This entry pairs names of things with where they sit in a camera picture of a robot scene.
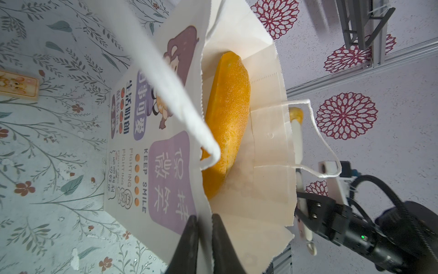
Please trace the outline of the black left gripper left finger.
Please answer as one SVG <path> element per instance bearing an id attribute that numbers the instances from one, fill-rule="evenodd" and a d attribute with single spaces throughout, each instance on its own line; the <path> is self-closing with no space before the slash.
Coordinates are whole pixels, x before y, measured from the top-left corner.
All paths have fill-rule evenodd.
<path id="1" fill-rule="evenodd" d="M 198 241 L 197 216 L 191 215 L 165 274 L 195 274 L 197 271 Z"/>

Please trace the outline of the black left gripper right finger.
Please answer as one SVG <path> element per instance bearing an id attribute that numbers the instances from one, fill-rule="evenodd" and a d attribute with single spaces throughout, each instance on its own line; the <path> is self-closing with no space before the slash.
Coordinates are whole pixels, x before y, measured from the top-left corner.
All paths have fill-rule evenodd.
<path id="1" fill-rule="evenodd" d="M 246 274 L 219 214 L 212 215 L 214 274 Z"/>

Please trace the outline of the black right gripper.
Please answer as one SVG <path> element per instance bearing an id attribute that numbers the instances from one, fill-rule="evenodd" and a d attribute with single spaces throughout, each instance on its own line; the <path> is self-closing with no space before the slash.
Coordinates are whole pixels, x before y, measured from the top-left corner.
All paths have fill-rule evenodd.
<path id="1" fill-rule="evenodd" d="M 291 127 L 295 163 L 301 164 L 303 160 L 302 126 L 294 119 L 291 121 Z M 304 192 L 301 171 L 295 173 L 298 198 L 295 216 L 298 218 L 301 238 L 306 241 L 309 253 L 312 256 L 317 255 L 313 232 L 336 245 L 343 245 L 352 218 L 351 207 L 338 204 L 328 196 Z"/>

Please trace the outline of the brown oval bread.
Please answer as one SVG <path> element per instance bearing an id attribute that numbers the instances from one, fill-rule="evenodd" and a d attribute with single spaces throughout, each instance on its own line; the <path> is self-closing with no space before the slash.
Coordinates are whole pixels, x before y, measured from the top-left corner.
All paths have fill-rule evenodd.
<path id="1" fill-rule="evenodd" d="M 297 121 L 300 125 L 303 123 L 304 113 L 301 108 L 290 107 L 289 108 L 290 121 Z"/>

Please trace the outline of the white printed paper bag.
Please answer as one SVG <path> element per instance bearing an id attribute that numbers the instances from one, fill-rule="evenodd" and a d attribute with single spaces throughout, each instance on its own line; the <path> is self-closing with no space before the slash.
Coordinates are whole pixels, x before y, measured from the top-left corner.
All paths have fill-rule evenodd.
<path id="1" fill-rule="evenodd" d="M 104 210 L 166 263 L 197 216 L 200 274 L 213 272 L 217 213 L 245 272 L 264 272 L 294 237 L 301 168 L 273 39 L 245 1 L 180 1 L 153 36 L 125 1 L 88 5 L 133 61 L 109 96 Z M 249 120 L 236 162 L 209 200 L 201 172 L 219 153 L 204 119 L 228 51 L 249 74 Z"/>

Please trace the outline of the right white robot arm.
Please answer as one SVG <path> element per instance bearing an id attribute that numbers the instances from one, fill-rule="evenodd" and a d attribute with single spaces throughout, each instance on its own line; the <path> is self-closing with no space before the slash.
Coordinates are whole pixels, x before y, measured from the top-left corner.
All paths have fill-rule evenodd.
<path id="1" fill-rule="evenodd" d="M 311 190 L 297 169 L 298 202 L 295 217 L 308 251 L 317 254 L 314 235 L 344 246 L 392 274 L 435 274 L 438 271 L 438 216 L 425 206 L 402 201 L 382 180 L 362 175 L 350 162 L 319 163 L 320 173 L 335 172 L 322 188 Z M 356 200 L 361 183 L 372 183 L 393 206 L 372 219 Z"/>

